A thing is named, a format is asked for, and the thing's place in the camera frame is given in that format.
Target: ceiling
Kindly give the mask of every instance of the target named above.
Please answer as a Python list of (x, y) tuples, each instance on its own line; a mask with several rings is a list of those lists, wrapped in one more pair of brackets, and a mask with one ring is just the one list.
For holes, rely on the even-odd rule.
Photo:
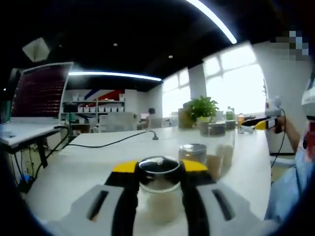
[[(262, 42), (280, 26), (266, 0), (202, 0), (225, 23), (238, 43)], [(8, 8), (5, 78), (11, 68), (73, 61), (76, 68), (143, 74), (164, 79), (231, 45), (202, 12), (185, 0), (51, 0), (16, 2)], [(22, 47), (43, 37), (48, 59), (32, 62)], [(2, 80), (5, 88), (7, 80)], [(137, 89), (156, 82), (93, 77), (71, 89)]]

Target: desk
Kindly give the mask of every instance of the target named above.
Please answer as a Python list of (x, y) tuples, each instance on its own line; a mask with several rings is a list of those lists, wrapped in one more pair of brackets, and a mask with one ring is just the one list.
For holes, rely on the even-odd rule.
[(31, 123), (6, 123), (1, 126), (2, 131), (10, 131), (14, 137), (0, 136), (0, 142), (3, 149), (11, 154), (29, 145), (37, 144), (40, 161), (43, 168), (47, 166), (47, 160), (44, 150), (44, 138), (58, 133), (60, 130), (55, 129), (56, 124), (31, 124)]
[[(206, 144), (212, 152), (214, 138), (204, 138), (198, 130), (177, 128), (155, 129), (151, 132), (104, 148), (67, 146), (39, 176), (28, 193), (27, 202), (40, 219), (59, 220), (78, 197), (97, 184), (104, 184), (114, 165), (153, 155), (178, 156), (179, 145)], [(139, 131), (81, 134), (73, 144), (98, 146), (125, 138)], [(250, 203), (251, 211), (263, 219), (270, 191), (270, 161), (265, 133), (237, 134), (233, 153), (235, 162), (219, 181)]]

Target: green plant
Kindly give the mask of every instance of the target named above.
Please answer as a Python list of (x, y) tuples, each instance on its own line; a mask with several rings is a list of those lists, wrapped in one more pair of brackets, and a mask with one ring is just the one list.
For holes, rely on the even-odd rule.
[(198, 117), (215, 117), (216, 112), (219, 110), (217, 102), (211, 100), (210, 97), (201, 96), (199, 99), (195, 98), (190, 102), (183, 105), (187, 115), (193, 122), (197, 121)]

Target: green bottle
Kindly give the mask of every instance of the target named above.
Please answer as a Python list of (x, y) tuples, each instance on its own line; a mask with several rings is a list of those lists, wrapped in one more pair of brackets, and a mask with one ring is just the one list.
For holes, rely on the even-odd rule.
[(234, 112), (231, 109), (231, 107), (227, 107), (227, 111), (226, 111), (226, 120), (234, 120)]

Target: ceiling lamp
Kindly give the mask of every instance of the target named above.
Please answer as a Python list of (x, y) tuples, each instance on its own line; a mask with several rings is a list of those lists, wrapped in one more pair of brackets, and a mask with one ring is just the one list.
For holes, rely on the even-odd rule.
[(219, 28), (220, 30), (225, 34), (225, 36), (231, 41), (232, 44), (237, 43), (235, 37), (232, 35), (231, 31), (225, 26), (225, 24), (213, 13), (212, 10), (210, 10), (205, 4), (198, 0), (186, 0), (190, 4), (194, 5), (196, 8), (198, 8), (202, 13), (204, 13), (207, 17), (210, 18)]
[(138, 78), (143, 80), (154, 80), (161, 81), (162, 79), (145, 76), (145, 75), (133, 75), (133, 74), (125, 74), (125, 73), (117, 73), (117, 72), (97, 72), (97, 71), (78, 71), (78, 72), (69, 72), (69, 76), (84, 76), (84, 75), (107, 75), (107, 76), (121, 76), (121, 77), (131, 77)]

